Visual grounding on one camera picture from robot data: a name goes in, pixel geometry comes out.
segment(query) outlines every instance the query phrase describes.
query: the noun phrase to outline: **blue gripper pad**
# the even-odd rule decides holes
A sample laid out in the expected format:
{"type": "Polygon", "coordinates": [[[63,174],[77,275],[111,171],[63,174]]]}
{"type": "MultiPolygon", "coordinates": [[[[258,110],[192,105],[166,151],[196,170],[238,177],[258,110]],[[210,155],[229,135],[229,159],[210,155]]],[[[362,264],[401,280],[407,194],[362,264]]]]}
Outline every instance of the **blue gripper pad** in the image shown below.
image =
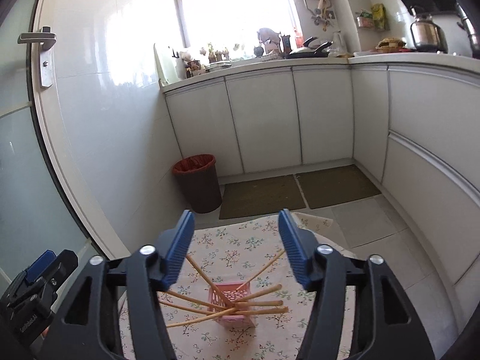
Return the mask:
{"type": "Polygon", "coordinates": [[[166,288],[177,282],[185,256],[194,236],[194,214],[185,210],[174,229],[164,231],[157,240],[157,249],[163,258],[164,276],[162,284],[166,288]]]}
{"type": "Polygon", "coordinates": [[[27,285],[34,283],[35,280],[42,275],[43,271],[45,271],[45,269],[52,264],[56,258],[57,256],[54,252],[51,250],[45,250],[45,252],[43,252],[43,254],[26,269],[27,276],[25,277],[25,281],[27,282],[27,285]]]}
{"type": "Polygon", "coordinates": [[[295,279],[303,288],[309,286],[310,259],[319,245],[310,230],[298,228],[287,209],[278,213],[278,232],[295,279]]]}

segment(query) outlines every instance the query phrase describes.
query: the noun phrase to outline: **table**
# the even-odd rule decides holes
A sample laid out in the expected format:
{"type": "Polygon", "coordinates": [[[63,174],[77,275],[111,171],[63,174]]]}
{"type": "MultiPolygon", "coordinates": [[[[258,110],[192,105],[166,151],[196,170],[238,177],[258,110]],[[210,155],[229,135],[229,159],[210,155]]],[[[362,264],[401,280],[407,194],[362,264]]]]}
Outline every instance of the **table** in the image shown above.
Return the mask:
{"type": "MultiPolygon", "coordinates": [[[[292,213],[300,227],[315,232],[321,243],[328,243],[343,255],[354,257],[348,250],[321,235],[332,220],[317,216],[292,213]]],[[[283,244],[278,233],[278,215],[266,216],[235,225],[196,230],[189,254],[214,282],[247,280],[257,273],[280,250],[283,244]]],[[[278,283],[282,289],[253,300],[278,300],[288,306],[284,314],[258,315],[256,327],[225,328],[215,321],[169,328],[169,335],[177,358],[181,360],[294,360],[300,348],[309,320],[315,293],[307,293],[295,281],[287,255],[273,263],[250,284],[251,292],[257,292],[278,283]]],[[[184,262],[178,282],[172,291],[207,301],[208,284],[188,262],[184,262]]],[[[158,293],[160,300],[205,310],[196,305],[158,293]]],[[[128,323],[128,299],[121,311],[120,329],[125,357],[134,359],[128,323]]],[[[161,306],[165,323],[183,322],[201,314],[161,306]]],[[[349,356],[355,309],[353,287],[346,291],[344,327],[338,359],[349,356]]]]}

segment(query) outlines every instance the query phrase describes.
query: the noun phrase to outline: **floral pattern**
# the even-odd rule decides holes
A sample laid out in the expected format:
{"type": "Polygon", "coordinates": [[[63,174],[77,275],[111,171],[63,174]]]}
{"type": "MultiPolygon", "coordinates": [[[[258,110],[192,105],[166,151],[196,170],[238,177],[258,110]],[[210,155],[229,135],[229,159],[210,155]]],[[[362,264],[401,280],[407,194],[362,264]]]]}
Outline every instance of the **floral pattern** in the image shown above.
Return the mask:
{"type": "MultiPolygon", "coordinates": [[[[332,220],[312,215],[293,213],[299,227],[309,228],[319,239],[353,257],[332,241],[322,236],[332,220]]],[[[259,271],[280,250],[283,244],[278,234],[278,216],[272,215],[245,223],[196,230],[189,253],[204,272],[216,283],[239,282],[259,271]]],[[[273,263],[250,283],[251,292],[281,283],[283,288],[259,300],[280,299],[289,312],[258,315],[253,318],[255,327],[228,328],[215,321],[169,328],[177,359],[179,360],[294,360],[303,340],[315,293],[308,293],[295,281],[287,255],[273,263]]],[[[185,262],[178,282],[172,291],[192,298],[208,300],[208,285],[201,276],[185,262]]],[[[192,309],[207,307],[187,302],[160,292],[163,302],[183,305],[192,309]]],[[[165,323],[183,322],[200,318],[202,314],[161,305],[165,323]]],[[[354,289],[346,295],[345,323],[338,359],[349,356],[351,330],[355,311],[354,289]]],[[[120,319],[124,356],[134,360],[126,302],[120,319]]]]}

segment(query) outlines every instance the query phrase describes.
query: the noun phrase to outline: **pink basket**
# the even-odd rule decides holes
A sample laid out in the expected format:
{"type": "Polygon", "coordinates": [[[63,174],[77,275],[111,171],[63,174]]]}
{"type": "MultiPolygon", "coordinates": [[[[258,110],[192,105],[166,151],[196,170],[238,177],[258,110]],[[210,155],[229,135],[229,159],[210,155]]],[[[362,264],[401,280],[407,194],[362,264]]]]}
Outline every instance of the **pink basket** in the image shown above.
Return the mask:
{"type": "MultiPolygon", "coordinates": [[[[224,294],[229,300],[234,301],[244,296],[250,295],[250,283],[247,283],[240,290],[237,291],[237,288],[243,284],[242,281],[239,282],[230,282],[230,283],[215,283],[222,294],[224,294]]],[[[217,304],[219,306],[225,306],[225,303],[220,299],[212,288],[208,290],[208,302],[217,304]]],[[[240,310],[251,310],[251,307],[240,307],[240,310]]],[[[218,311],[213,310],[212,307],[208,308],[208,311],[218,311]]],[[[219,318],[215,318],[215,321],[218,322],[223,327],[255,327],[254,323],[255,316],[253,315],[224,315],[219,318]]]]}

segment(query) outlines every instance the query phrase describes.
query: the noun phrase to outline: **brown trash can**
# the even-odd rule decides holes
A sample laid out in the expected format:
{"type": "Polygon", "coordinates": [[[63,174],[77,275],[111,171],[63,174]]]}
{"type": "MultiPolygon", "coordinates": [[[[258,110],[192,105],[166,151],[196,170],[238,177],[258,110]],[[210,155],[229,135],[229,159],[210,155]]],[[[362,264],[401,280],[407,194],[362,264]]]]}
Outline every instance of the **brown trash can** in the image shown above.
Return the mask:
{"type": "Polygon", "coordinates": [[[198,214],[214,211],[222,204],[215,162],[211,154],[198,154],[178,161],[172,168],[180,190],[198,214]]]}

